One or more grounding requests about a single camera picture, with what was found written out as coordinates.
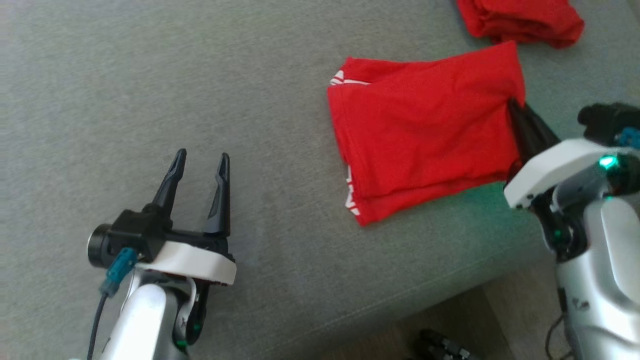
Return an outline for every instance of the black object on floor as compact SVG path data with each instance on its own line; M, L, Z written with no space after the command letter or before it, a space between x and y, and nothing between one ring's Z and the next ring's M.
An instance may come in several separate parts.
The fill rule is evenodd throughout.
M431 329L420 331L413 350L423 360L480 360L479 356Z

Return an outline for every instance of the gray couch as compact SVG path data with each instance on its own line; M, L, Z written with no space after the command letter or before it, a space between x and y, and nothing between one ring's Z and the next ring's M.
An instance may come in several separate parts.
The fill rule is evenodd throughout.
M519 47L527 100L563 138L580 135L587 104L640 102L629 4L572 3L586 21L577 45ZM231 156L237 279L211 295L195 359L314 358L545 253L501 184L365 229L344 207L329 80L347 56L488 46L452 1L36 0L12 3L7 19L9 359L86 354L104 271L85 241L148 202L180 147L179 229L202 226L220 153ZM98 348L123 294L107 303Z

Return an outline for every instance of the wooden floor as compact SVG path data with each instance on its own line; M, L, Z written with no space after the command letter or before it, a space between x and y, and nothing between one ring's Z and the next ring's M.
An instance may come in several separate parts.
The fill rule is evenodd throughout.
M417 359L411 344L425 328L441 332L484 360L541 360L547 358L545 335L559 315L549 256L347 344L323 360ZM568 351L561 329L554 333L550 349L556 356Z

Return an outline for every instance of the green led light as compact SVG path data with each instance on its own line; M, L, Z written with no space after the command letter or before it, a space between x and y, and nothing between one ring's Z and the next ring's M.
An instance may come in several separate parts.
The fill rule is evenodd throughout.
M618 164L618 159L615 156L607 155L602 156L598 164L605 170L609 170L610 168L616 166Z

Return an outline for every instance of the folded red fabric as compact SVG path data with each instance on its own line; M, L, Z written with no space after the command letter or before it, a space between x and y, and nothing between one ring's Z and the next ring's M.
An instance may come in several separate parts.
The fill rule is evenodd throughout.
M516 44L431 62L348 58L330 81L335 136L360 225L506 179L507 101L524 104Z
M568 0L458 0L458 8L471 35L494 43L544 41L560 49L584 29Z

